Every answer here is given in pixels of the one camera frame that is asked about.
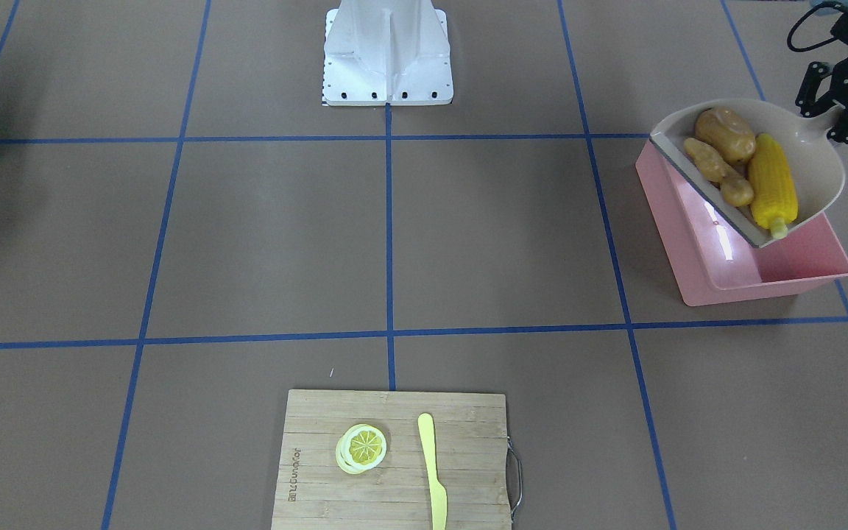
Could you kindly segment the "bamboo cutting board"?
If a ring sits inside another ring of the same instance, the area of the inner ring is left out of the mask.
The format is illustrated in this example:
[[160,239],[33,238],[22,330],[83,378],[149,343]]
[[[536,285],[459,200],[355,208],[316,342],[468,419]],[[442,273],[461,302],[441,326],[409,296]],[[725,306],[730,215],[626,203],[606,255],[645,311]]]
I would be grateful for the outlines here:
[[[448,529],[509,529],[512,455],[504,395],[293,389],[274,495],[273,529],[431,529],[417,418],[435,423]],[[373,425],[387,439],[381,465],[346,474],[334,459],[340,436]]]

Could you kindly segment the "brown toy potato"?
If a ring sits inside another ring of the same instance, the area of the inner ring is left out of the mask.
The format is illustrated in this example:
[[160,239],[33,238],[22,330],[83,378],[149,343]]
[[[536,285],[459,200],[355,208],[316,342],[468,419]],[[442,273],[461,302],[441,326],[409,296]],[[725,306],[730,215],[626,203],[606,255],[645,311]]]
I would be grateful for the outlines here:
[[743,166],[756,152],[754,130],[730,107],[718,105],[700,112],[693,131],[697,140],[713,147],[729,165]]

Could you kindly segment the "beige plastic dustpan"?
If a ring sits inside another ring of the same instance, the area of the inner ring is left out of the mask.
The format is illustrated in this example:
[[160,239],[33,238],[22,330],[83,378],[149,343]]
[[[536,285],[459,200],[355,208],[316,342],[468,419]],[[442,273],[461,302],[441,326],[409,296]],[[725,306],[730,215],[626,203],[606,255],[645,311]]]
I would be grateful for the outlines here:
[[795,115],[754,99],[714,99],[666,116],[650,144],[741,237],[763,248],[829,208],[844,190],[833,146],[839,105]]

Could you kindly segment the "yellow toy ginger root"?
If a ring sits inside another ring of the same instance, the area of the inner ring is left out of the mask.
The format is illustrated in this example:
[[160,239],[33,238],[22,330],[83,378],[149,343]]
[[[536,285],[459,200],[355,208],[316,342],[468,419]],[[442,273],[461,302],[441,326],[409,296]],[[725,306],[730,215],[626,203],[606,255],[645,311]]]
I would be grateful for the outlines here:
[[749,207],[755,198],[750,182],[721,157],[713,146],[686,138],[684,148],[687,156],[696,165],[700,174],[716,185],[724,201],[734,208]]

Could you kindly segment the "yellow toy corn cob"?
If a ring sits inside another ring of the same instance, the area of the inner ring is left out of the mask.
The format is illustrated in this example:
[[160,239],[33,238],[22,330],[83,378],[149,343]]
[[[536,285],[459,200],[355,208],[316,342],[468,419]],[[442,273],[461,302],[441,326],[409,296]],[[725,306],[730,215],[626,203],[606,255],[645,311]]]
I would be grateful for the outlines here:
[[786,154],[773,135],[757,135],[757,148],[746,167],[755,192],[749,206],[753,222],[773,239],[783,239],[799,215],[796,185]]

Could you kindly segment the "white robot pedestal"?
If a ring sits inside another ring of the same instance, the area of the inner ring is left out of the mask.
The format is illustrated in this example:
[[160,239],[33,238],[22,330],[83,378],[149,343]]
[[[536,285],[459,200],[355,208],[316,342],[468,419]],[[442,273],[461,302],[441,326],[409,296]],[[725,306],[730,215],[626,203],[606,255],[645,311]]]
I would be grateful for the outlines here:
[[325,14],[324,38],[324,105],[454,100],[448,17],[431,1],[342,1]]

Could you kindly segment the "pink plastic bin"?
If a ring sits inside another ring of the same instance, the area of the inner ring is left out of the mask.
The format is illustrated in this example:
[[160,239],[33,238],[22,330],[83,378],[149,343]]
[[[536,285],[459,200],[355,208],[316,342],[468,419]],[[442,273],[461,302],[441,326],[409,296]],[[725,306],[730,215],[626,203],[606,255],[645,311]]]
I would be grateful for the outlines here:
[[791,296],[847,278],[848,255],[824,214],[754,248],[651,142],[635,168],[685,305]]

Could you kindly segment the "yellow lemon slices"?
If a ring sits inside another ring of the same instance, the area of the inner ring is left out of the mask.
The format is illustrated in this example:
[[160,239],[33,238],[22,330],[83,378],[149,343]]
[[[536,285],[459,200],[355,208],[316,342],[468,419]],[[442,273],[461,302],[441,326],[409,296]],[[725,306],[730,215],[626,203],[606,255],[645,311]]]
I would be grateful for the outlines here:
[[387,453],[383,431],[373,425],[354,425],[340,436],[334,459],[346,474],[362,474],[381,465]]

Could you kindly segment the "yellow plastic knife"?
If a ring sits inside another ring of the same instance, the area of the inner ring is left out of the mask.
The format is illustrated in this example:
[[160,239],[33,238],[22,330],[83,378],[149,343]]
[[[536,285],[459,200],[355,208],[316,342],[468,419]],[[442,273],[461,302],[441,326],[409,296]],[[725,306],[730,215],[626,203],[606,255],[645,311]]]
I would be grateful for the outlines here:
[[417,418],[420,444],[425,461],[428,480],[428,497],[431,506],[431,529],[445,529],[448,522],[448,493],[439,480],[437,465],[437,430],[430,413],[422,413]]

